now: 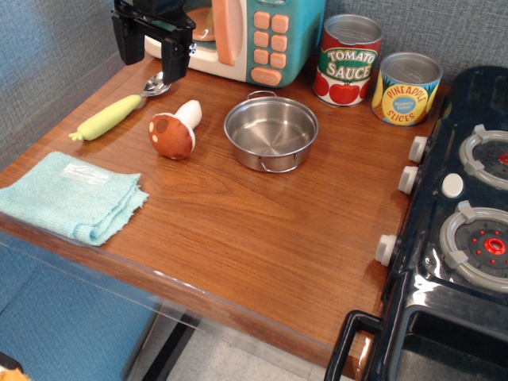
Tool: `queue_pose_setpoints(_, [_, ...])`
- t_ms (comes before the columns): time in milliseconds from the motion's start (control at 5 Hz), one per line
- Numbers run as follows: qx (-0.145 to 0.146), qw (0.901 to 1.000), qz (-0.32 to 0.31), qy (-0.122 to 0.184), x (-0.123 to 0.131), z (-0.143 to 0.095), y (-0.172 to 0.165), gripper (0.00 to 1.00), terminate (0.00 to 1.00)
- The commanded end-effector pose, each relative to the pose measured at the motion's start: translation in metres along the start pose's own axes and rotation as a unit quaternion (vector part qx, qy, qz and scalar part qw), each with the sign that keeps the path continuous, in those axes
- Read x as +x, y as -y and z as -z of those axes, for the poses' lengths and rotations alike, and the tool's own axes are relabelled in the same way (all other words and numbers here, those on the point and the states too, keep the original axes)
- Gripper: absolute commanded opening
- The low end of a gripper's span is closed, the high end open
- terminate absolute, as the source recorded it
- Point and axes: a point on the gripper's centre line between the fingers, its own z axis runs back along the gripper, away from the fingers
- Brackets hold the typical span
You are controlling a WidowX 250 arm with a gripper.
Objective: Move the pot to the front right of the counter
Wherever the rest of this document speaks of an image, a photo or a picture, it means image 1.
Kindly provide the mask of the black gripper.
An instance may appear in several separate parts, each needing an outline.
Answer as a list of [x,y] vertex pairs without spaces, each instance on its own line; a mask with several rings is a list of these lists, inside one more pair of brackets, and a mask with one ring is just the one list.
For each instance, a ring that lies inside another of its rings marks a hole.
[[114,1],[114,36],[126,65],[144,58],[144,36],[163,41],[161,59],[164,85],[187,75],[194,21],[185,11],[186,1]]

